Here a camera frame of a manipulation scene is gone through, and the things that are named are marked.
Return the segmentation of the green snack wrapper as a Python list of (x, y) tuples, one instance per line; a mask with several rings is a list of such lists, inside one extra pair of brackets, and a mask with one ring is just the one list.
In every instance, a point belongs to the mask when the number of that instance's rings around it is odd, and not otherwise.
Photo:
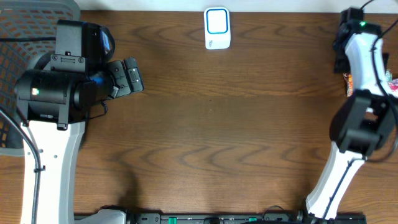
[(392, 79), (393, 79), (393, 77), (392, 77), (392, 72), (391, 72), (389, 69), (387, 69), (387, 70), (386, 70), (386, 80), (387, 80), (388, 82), (392, 82)]

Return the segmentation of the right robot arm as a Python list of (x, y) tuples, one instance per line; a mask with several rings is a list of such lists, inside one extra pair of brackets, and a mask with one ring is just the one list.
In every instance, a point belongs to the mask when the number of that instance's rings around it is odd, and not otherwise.
[(341, 12), (333, 42), (334, 71), (349, 72), (352, 94), (332, 119), (331, 152), (315, 188), (305, 200), (299, 223), (336, 223), (338, 206), (353, 177), (371, 154), (397, 128), (397, 97), (389, 86), (382, 51), (386, 31), (364, 19), (364, 9), (349, 7)]

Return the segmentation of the purple snack package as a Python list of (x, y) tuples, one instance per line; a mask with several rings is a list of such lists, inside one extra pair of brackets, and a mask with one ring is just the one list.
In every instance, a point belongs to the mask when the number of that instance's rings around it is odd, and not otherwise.
[(398, 96), (398, 79), (393, 79), (389, 82), (389, 87), (391, 89), (392, 94), (397, 98)]

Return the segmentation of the small orange tissue pack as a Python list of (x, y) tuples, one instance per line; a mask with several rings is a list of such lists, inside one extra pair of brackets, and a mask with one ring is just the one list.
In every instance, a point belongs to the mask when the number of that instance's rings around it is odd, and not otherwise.
[(347, 97), (351, 96), (353, 94), (353, 78), (352, 74), (350, 73), (344, 73), (343, 78), (346, 82), (346, 95)]

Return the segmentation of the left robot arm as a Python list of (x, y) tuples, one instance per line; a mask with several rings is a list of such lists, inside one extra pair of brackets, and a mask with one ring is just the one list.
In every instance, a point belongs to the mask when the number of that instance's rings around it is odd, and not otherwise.
[(39, 55), (17, 80), (22, 223), (75, 223), (76, 162), (90, 109), (144, 89), (136, 60), (114, 60), (115, 48), (108, 28), (60, 20), (55, 49)]

